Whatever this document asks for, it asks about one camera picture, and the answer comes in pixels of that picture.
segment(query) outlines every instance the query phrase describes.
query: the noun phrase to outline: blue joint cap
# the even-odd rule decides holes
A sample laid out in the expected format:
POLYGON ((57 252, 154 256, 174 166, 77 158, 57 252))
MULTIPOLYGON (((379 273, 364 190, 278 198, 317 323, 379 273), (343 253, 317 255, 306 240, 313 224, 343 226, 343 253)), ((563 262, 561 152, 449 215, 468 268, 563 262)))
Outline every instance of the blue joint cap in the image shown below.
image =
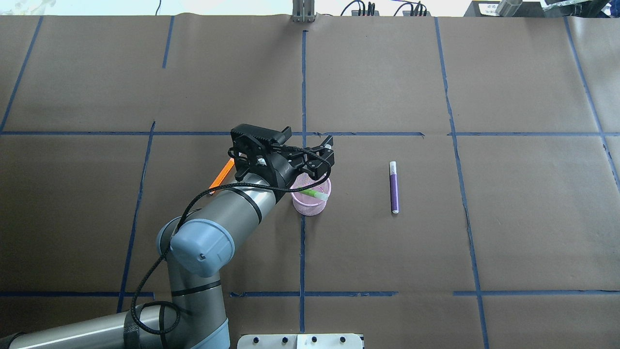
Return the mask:
POLYGON ((208 219, 192 219, 170 241, 170 251, 189 272, 202 278, 215 275, 234 255, 233 237, 208 219))

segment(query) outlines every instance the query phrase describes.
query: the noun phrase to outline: metal plate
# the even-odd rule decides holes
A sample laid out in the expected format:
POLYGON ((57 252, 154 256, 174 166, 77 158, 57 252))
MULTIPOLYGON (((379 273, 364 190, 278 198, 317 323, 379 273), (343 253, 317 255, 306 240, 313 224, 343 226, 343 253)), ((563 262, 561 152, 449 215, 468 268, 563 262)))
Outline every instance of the metal plate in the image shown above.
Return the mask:
POLYGON ((363 349, 362 338, 354 333, 245 335, 239 339, 237 349, 363 349))

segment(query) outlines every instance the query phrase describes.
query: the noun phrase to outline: orange pencil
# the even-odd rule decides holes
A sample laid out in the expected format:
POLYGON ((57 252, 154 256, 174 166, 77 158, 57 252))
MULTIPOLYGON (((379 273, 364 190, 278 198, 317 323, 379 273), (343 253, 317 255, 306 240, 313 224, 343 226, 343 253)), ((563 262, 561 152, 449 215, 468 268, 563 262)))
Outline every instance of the orange pencil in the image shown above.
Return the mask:
POLYGON ((224 179, 226 179, 226 176, 228 175, 228 173, 233 168, 233 166, 234 166, 234 159, 231 158, 230 160, 228 160, 226 165, 224 165, 224 168, 219 172, 218 176, 215 178, 213 183, 211 183, 211 186, 209 186, 209 189, 221 185, 222 182, 224 181, 224 179))

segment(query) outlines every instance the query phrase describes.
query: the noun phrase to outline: electrical cable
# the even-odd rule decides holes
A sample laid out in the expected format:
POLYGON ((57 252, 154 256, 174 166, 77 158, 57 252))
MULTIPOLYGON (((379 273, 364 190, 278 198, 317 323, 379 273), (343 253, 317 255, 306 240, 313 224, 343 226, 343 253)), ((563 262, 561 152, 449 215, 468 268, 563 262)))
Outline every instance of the electrical cable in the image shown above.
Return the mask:
POLYGON ((394 12, 394 15, 392 17, 395 17, 398 14, 398 11, 400 11, 403 8, 403 6, 406 6, 406 5, 411 6, 411 12, 414 11, 414 4, 412 2, 405 2, 404 4, 402 4, 400 7, 396 9, 396 12, 394 12))
MULTIPOLYGON (((187 216, 190 213, 190 210, 192 209, 192 207, 196 204, 196 202, 198 202, 198 200, 200 200, 203 196, 207 195, 208 193, 211 193, 213 191, 217 191, 217 190, 222 190, 222 189, 227 189, 227 188, 235 188, 235 187, 250 187, 250 188, 258 188, 258 189, 265 189, 265 190, 271 190, 271 191, 281 191, 284 193, 297 193, 300 191, 304 191, 306 189, 310 189, 313 187, 316 187, 322 183, 324 183, 325 181, 327 181, 327 179, 329 178, 329 175, 331 175, 332 173, 332 165, 329 163, 329 161, 321 158, 319 155, 316 155, 315 153, 307 150, 307 149, 303 149, 303 148, 299 148, 299 147, 291 147, 291 146, 287 146, 288 150, 294 150, 296 152, 301 152, 304 153, 306 155, 310 155, 313 158, 319 160, 321 163, 327 165, 327 171, 325 172, 325 175, 319 179, 319 181, 309 184, 307 186, 303 186, 300 188, 295 188, 295 189, 288 189, 288 188, 278 188, 278 187, 272 187, 272 186, 265 186, 262 184, 255 184, 255 183, 229 183, 229 184, 223 184, 221 186, 217 186, 217 187, 213 187, 210 189, 207 189, 205 191, 203 191, 202 193, 196 195, 195 198, 193 198, 193 200, 190 202, 190 204, 187 206, 187 208, 185 208, 185 211, 183 212, 183 214, 181 215, 180 219, 179 219, 179 224, 177 224, 177 227, 175 229, 175 233, 179 231, 179 229, 181 228, 181 226, 183 225, 183 223, 185 223, 185 220, 187 219, 187 216)), ((174 323, 172 325, 170 325, 170 327, 163 329, 163 330, 155 330, 152 329, 151 327, 148 327, 144 322, 140 321, 140 318, 138 317, 137 311, 136 311, 136 303, 138 302, 138 295, 140 294, 140 292, 142 291, 142 288, 144 287, 144 284, 146 284, 147 280, 149 279, 149 277, 153 274, 153 271, 155 271, 155 269, 157 269, 157 267, 159 266, 159 264, 166 259, 166 256, 168 254, 168 252, 170 252, 170 244, 168 244, 168 247, 166 248, 165 251, 163 251, 163 253, 161 254, 161 256, 159 256, 159 258, 157 259, 157 261, 155 261, 155 263, 152 265, 152 267, 149 269, 149 271, 146 272, 145 276, 142 278, 142 280, 140 281, 138 288, 136 289, 136 292, 133 294, 133 297, 131 297, 131 308, 130 308, 130 314, 131 314, 131 318, 133 319, 133 321, 136 323, 136 325, 138 325, 139 328, 143 329, 144 331, 151 333, 153 335, 165 335, 167 333, 170 333, 172 330, 174 330, 176 328, 176 326, 178 326, 179 322, 181 321, 181 309, 174 303, 172 302, 168 302, 168 301, 154 301, 154 302, 150 302, 145 304, 144 306, 164 306, 164 307, 170 307, 174 310, 175 314, 176 314, 176 318, 174 320, 174 323)))
POLYGON ((396 10, 396 12, 394 13, 392 17, 396 16, 398 14, 398 11, 400 11, 402 7, 405 5, 411 6, 411 11, 409 12, 409 16, 413 16, 414 12, 417 10, 419 10, 419 13, 422 13, 422 11, 427 12, 426 5, 422 4, 421 2, 403 1, 403 0, 393 0, 393 1, 403 2, 403 4, 398 7, 398 9, 396 10))
POLYGON ((412 12, 410 12, 409 15, 410 16, 418 16, 418 11, 421 12, 421 8, 422 7, 420 6, 420 3, 418 2, 418 4, 415 5, 415 9, 412 12))
POLYGON ((353 0, 353 1, 351 1, 351 2, 349 3, 349 5, 347 5, 347 6, 345 7, 345 9, 344 9, 344 10, 342 10, 342 13, 341 13, 340 15, 341 15, 341 16, 342 16, 342 15, 344 15, 344 14, 345 14, 345 11, 349 8, 349 6, 351 6, 351 5, 355 4, 356 2, 357 2, 357 4, 358 4, 358 6, 360 6, 360 9, 359 9, 359 11, 357 12, 357 15, 358 15, 358 16, 361 16, 361 14, 362 14, 363 12, 366 12, 366 4, 365 4, 362 0, 353 0))

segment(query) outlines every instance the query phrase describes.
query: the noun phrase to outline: blue tape line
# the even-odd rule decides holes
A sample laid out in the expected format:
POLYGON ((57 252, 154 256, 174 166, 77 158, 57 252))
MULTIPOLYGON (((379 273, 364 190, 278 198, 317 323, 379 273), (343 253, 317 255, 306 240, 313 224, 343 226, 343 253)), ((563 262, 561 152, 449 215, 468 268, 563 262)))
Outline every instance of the blue tape line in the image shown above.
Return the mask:
MULTIPOLYGON (((398 291, 308 291, 304 292, 306 297, 393 297, 398 291)), ((242 297, 300 297, 301 293, 297 291, 283 292, 231 292, 233 298, 242 297)))
POLYGON ((588 97, 588 103, 590 104, 590 109, 592 110, 592 114, 594 115, 594 121, 596 122, 596 128, 598 129, 598 133, 601 136, 601 141, 603 142, 603 149, 605 150, 605 154, 607 156, 607 161, 611 167, 611 174, 614 176, 614 181, 616 182, 616 188, 620 193, 620 178, 618 178, 618 170, 616 165, 614 164, 614 159, 611 157, 611 153, 609 152, 609 146, 607 145, 607 140, 603 135, 603 128, 601 126, 601 121, 598 117, 598 113, 596 112, 596 107, 594 106, 594 101, 592 100, 592 95, 590 94, 590 88, 588 87, 588 82, 585 79, 585 75, 583 74, 583 69, 581 66, 581 61, 579 60, 579 56, 577 55, 577 50, 575 49, 575 42, 573 41, 573 35, 570 31, 570 25, 568 18, 564 17, 564 25, 566 26, 566 34, 569 36, 569 44, 570 50, 573 52, 573 57, 575 58, 575 63, 577 64, 577 70, 579 71, 579 77, 581 77, 583 83, 583 89, 585 90, 585 94, 588 97))
POLYGON ((299 248, 299 332, 306 331, 306 216, 301 215, 299 248))
POLYGON ((156 136, 230 136, 230 131, 158 131, 156 136))
MULTIPOLYGON (((147 131, 7 131, 3 135, 46 136, 148 136, 147 131)), ((230 136, 228 131, 157 131, 155 136, 230 136)))
MULTIPOLYGON (((148 131, 5 131, 2 135, 47 135, 47 136, 148 136, 148 131)), ((228 131, 155 131, 155 136, 229 136, 228 131)), ((301 136, 303 132, 293 132, 301 136)), ((312 136, 426 136, 421 132, 306 132, 312 136)), ((462 136, 529 136, 529 137, 599 137, 597 132, 456 132, 462 136)), ((605 137, 618 137, 620 132, 603 132, 605 137)))
POLYGON ((235 293, 230 292, 230 296, 232 298, 241 298, 241 297, 299 297, 299 292, 296 291, 274 291, 274 292, 243 292, 243 293, 235 293))
POLYGON ((317 135, 330 135, 330 136, 421 136, 424 134, 421 132, 325 132, 317 135))
POLYGON ((9 118, 9 114, 11 113, 11 106, 13 105, 13 101, 15 100, 15 95, 17 94, 19 83, 22 82, 22 77, 24 75, 24 71, 26 70, 26 64, 28 63, 28 59, 30 58, 30 54, 32 53, 32 47, 34 47, 35 41, 37 41, 37 35, 38 35, 39 29, 41 29, 41 23, 43 23, 43 16, 39 16, 39 22, 37 23, 37 28, 35 29, 35 33, 32 35, 32 40, 30 41, 30 46, 28 46, 26 57, 24 57, 22 68, 19 70, 19 74, 17 75, 15 86, 13 86, 13 92, 11 93, 11 97, 9 98, 9 103, 7 104, 6 110, 4 111, 4 117, 2 118, 2 123, 0 124, 0 132, 4 130, 4 126, 6 125, 6 120, 9 118))
MULTIPOLYGON (((614 295, 620 296, 620 291, 605 291, 603 289, 543 289, 531 291, 483 291, 483 296, 587 296, 587 295, 614 295)), ((455 297, 472 297, 474 291, 455 291, 455 297)))
POLYGON ((131 263, 131 253, 133 251, 133 242, 136 238, 136 226, 138 225, 138 213, 140 204, 142 203, 142 193, 144 189, 144 178, 146 177, 146 168, 151 155, 151 145, 153 144, 153 133, 155 131, 155 121, 151 124, 149 141, 146 145, 146 154, 144 156, 144 164, 142 165, 142 177, 140 177, 140 187, 138 189, 138 198, 136 200, 136 210, 133 213, 133 223, 131 225, 131 234, 129 236, 129 244, 127 246, 127 256, 125 257, 125 269, 123 270, 123 279, 120 284, 120 294, 118 296, 117 313, 123 310, 123 297, 125 297, 125 289, 127 287, 127 277, 129 276, 129 265, 131 263))
POLYGON ((598 137, 598 132, 456 132, 457 136, 598 137))
POLYGON ((469 255, 471 256, 471 265, 474 272, 474 284, 476 285, 476 299, 478 301, 478 313, 480 315, 480 327, 482 329, 482 341, 485 349, 489 349, 489 336, 487 335, 487 321, 484 317, 484 305, 482 303, 482 293, 480 288, 480 279, 478 276, 478 265, 476 262, 476 249, 474 248, 474 236, 471 230, 471 221, 469 220, 469 208, 467 206, 467 196, 465 194, 465 183, 463 181, 463 171, 461 170, 461 159, 459 157, 458 141, 456 138, 456 126, 454 125, 454 115, 452 106, 448 97, 448 76, 446 74, 446 63, 443 58, 443 47, 441 45, 441 34, 439 30, 439 20, 435 17, 435 31, 437 34, 437 46, 439 48, 439 59, 441 63, 441 75, 443 76, 443 88, 446 94, 446 105, 448 106, 448 114, 450 115, 450 129, 452 131, 452 144, 454 147, 454 157, 456 159, 456 171, 459 175, 459 185, 461 187, 461 200, 463 209, 465 210, 465 218, 467 220, 467 235, 469 236, 469 255))
POLYGON ((303 147, 306 148, 306 34, 307 30, 304 30, 301 34, 301 136, 303 147))
MULTIPOLYGON (((140 297, 155 298, 153 292, 140 292, 140 297)), ((43 292, 0 292, 0 297, 119 297, 119 292, 71 292, 71 291, 43 291, 43 292)))
POLYGON ((170 26, 168 27, 168 39, 166 40, 166 50, 164 51, 164 62, 161 63, 162 69, 166 69, 168 64, 168 50, 170 50, 170 40, 172 39, 172 27, 174 26, 174 16, 170 17, 170 26))
POLYGON ((117 132, 117 131, 7 131, 2 135, 16 136, 148 136, 149 132, 117 132))
POLYGON ((308 291, 307 297, 393 297, 397 291, 308 291))

